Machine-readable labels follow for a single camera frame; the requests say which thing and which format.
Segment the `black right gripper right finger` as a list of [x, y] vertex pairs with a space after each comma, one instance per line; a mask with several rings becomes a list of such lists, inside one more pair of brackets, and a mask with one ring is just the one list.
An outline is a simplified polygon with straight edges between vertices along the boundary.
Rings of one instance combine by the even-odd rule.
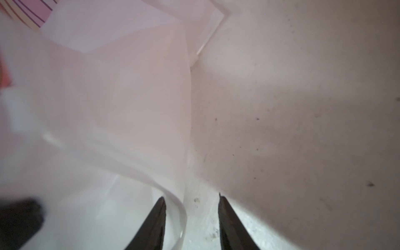
[[260, 250], [225, 196], [219, 194], [218, 218], [222, 250]]

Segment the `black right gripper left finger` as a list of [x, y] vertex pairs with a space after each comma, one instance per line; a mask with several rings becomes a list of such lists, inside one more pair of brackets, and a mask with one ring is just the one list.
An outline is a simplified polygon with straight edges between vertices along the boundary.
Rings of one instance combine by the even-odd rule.
[[162, 250], [166, 227], [166, 202], [160, 197], [125, 250]]

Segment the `clear zip-top plastic bag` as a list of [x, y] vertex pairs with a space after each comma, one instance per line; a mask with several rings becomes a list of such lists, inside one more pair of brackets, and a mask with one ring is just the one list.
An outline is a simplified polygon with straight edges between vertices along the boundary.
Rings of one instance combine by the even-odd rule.
[[191, 69], [212, 1], [1, 1], [1, 249], [182, 248]]

